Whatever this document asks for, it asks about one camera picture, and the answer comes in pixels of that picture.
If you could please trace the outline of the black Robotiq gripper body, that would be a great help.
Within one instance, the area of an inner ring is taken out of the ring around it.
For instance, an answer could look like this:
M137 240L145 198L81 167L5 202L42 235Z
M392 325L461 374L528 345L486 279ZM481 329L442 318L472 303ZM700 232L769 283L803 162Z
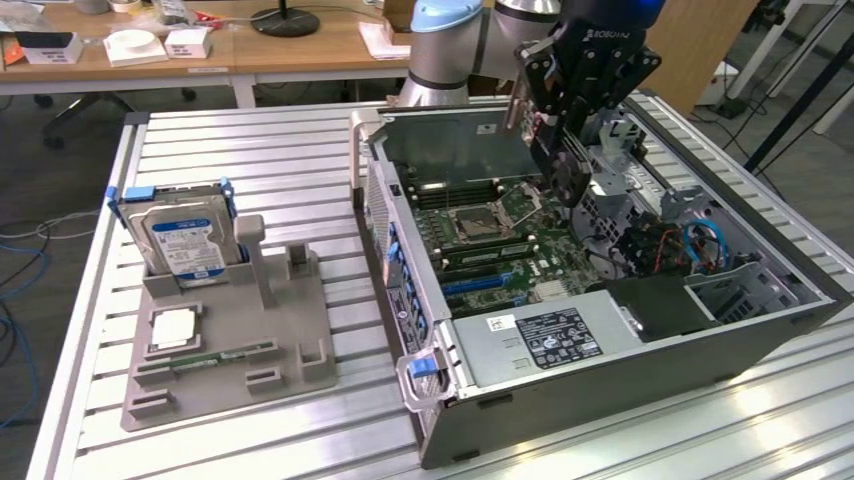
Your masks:
M581 42L587 46L583 98L595 83L609 53L645 46L647 33L661 13L663 0L564 1L552 42Z

